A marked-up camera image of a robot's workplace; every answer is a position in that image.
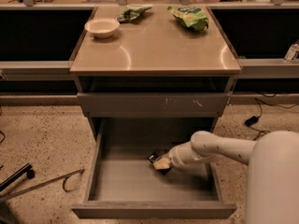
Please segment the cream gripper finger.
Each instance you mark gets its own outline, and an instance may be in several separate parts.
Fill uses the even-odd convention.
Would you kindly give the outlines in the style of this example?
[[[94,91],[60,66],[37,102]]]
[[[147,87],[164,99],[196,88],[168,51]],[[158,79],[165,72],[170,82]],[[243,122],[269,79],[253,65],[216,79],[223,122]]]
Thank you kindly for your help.
[[[166,157],[161,157],[153,163],[157,171],[167,170],[171,168],[171,161]]]

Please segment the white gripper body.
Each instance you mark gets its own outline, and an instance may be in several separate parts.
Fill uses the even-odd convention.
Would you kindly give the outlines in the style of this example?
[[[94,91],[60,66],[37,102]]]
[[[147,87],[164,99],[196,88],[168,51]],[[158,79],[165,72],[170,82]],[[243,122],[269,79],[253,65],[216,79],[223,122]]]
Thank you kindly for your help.
[[[192,148],[192,143],[187,142],[172,147],[168,152],[168,159],[172,167],[182,167],[186,164],[199,162],[202,156]]]

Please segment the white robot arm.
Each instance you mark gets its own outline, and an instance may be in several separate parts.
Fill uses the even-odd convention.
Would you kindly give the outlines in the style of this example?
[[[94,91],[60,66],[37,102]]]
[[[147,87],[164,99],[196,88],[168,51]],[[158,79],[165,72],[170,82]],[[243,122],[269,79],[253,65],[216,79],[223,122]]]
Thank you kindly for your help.
[[[199,131],[149,160],[165,172],[219,156],[248,166],[245,224],[299,224],[299,133],[275,131],[251,141]]]

